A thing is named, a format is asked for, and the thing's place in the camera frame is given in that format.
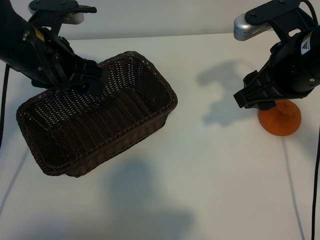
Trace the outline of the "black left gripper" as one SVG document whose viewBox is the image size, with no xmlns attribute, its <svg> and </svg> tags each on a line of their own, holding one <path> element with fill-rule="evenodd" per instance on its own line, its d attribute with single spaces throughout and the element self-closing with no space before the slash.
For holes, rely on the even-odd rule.
<svg viewBox="0 0 320 240">
<path fill-rule="evenodd" d="M 59 29 L 35 27 L 29 22 L 1 22 L 0 59 L 31 79 L 37 88 L 66 92 L 88 88 L 87 95 L 99 96 L 109 72 L 95 61 L 79 57 Z"/>
</svg>

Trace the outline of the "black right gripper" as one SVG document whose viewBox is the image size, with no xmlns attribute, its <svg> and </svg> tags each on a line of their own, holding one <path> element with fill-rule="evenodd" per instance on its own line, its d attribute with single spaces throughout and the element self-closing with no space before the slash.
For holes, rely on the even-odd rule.
<svg viewBox="0 0 320 240">
<path fill-rule="evenodd" d="M 301 99 L 320 84 L 320 27 L 280 41 L 260 71 L 244 79 L 244 88 L 233 95 L 240 108 L 267 111 L 278 100 Z"/>
</svg>

